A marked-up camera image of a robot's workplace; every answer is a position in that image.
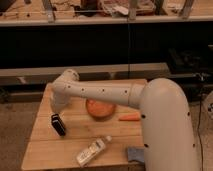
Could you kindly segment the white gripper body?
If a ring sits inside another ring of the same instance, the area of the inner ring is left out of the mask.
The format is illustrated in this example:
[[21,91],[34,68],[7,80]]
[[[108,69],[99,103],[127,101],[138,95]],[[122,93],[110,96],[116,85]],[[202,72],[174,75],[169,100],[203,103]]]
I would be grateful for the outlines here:
[[59,114],[67,106],[69,100],[69,96],[59,93],[53,93],[50,97],[50,106],[52,112],[54,114]]

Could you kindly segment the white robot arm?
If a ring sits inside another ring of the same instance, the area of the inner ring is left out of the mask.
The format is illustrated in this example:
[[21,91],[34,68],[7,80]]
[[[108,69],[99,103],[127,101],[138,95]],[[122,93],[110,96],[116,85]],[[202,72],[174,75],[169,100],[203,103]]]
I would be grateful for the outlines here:
[[146,171],[200,171],[188,101],[174,81],[81,82],[76,71],[67,69],[52,82],[52,111],[60,113],[72,96],[140,111]]

